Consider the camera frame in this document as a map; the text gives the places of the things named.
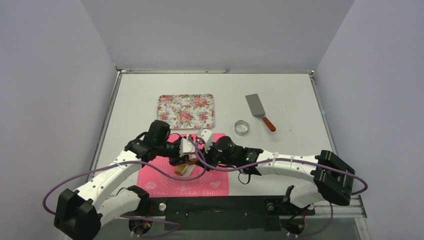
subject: black bracket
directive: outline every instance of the black bracket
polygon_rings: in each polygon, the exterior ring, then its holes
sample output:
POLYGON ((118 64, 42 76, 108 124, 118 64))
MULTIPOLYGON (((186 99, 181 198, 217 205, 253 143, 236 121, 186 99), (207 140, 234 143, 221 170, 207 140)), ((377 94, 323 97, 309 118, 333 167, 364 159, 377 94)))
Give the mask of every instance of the black bracket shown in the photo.
MULTIPOLYGON (((322 150, 320 155, 315 156, 315 159, 318 160, 318 164, 355 174, 353 168, 331 151, 322 150)), ((313 181, 325 200, 340 206, 350 204, 354 184, 353 177, 320 167, 317 167, 311 174, 314 175, 313 181)))
POLYGON ((100 230, 100 218, 90 200, 78 196, 78 191, 65 189, 57 200, 54 226, 73 240, 92 240, 100 230))

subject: wooden handle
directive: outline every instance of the wooden handle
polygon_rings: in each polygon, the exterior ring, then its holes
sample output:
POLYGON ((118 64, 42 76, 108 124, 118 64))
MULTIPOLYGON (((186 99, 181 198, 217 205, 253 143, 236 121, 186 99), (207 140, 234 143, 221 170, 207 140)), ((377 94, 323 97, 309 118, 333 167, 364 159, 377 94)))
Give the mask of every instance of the wooden handle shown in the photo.
POLYGON ((268 120, 266 116, 262 117, 262 121, 269 128, 269 130, 271 130, 271 132, 275 132, 277 130, 276 127, 268 120))

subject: floral tray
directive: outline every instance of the floral tray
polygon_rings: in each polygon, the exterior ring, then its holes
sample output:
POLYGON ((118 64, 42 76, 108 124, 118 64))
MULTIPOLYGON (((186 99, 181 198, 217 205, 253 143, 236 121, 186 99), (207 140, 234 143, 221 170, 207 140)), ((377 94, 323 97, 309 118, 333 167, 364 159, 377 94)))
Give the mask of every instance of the floral tray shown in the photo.
POLYGON ((157 119, 171 129, 209 129, 215 126, 215 100, 212 94, 161 95, 157 119))

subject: tabletop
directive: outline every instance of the tabletop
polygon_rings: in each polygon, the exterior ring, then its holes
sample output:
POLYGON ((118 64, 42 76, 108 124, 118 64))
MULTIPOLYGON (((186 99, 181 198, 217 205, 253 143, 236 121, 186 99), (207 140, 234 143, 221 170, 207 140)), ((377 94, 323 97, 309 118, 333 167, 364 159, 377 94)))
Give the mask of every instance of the tabletop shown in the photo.
MULTIPOLYGON (((96 167, 109 165, 128 141, 149 129, 156 119, 160 95, 177 94, 212 94, 215 126, 210 130, 225 133, 237 145, 287 155, 318 155, 321 150, 331 150, 308 74, 123 74, 96 167), (245 98, 250 94, 259 94, 275 132, 252 116, 245 98), (244 136, 234 131, 238 120, 249 123, 244 136)), ((172 133, 197 131, 179 129, 172 133)), ((230 196, 283 195, 288 186, 303 182, 288 176, 253 175, 250 183, 243 185, 238 175, 229 173, 230 196)), ((134 173, 119 188, 135 185, 137 178, 134 173)))

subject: pink silicone mat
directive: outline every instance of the pink silicone mat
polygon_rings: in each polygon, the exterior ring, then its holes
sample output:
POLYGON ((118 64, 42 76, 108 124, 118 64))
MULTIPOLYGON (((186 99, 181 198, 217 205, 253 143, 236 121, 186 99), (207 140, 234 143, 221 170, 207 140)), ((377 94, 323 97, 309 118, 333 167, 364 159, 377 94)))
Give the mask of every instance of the pink silicone mat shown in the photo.
MULTIPOLYGON (((224 133, 215 133, 213 140, 216 141, 220 137, 225 136, 224 133)), ((178 135, 172 134, 169 141, 175 141, 178 135)), ((167 157, 158 156, 149 162, 163 170, 165 173, 180 177, 174 173, 175 166, 169 164, 167 157)), ((196 166, 188 178, 195 177, 203 172, 203 168, 196 166)), ((137 186, 146 190, 150 197, 211 197, 211 196, 228 196, 230 194, 230 186, 228 172, 223 171, 207 171, 201 178, 193 181, 177 181, 170 179, 151 167, 143 167, 138 171, 137 186)))

